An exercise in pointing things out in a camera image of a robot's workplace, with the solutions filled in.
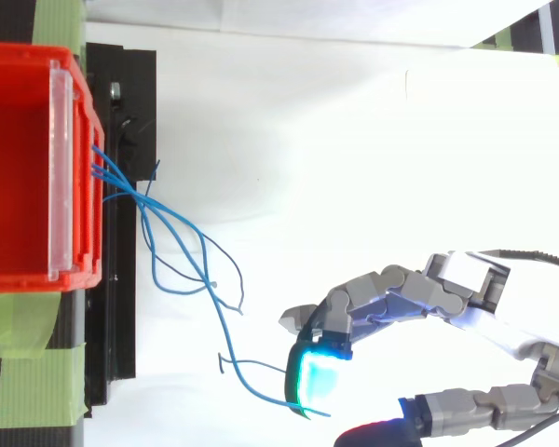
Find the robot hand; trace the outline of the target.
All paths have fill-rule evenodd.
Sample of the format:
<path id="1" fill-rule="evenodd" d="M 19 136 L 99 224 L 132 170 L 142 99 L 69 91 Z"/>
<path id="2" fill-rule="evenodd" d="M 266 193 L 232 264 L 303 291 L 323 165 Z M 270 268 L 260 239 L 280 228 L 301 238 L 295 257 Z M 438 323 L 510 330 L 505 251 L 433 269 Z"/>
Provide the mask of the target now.
<path id="1" fill-rule="evenodd" d="M 354 427 L 337 445 L 418 446 L 484 427 L 510 431 L 518 445 L 559 422 L 559 257 L 542 251 L 435 253 L 421 270 L 392 264 L 332 288 L 316 305 L 287 309 L 279 322 L 296 337 L 284 380 L 290 409 L 312 416 L 355 343 L 428 317 L 533 360 L 530 381 L 418 394 L 401 400 L 401 417 Z"/>

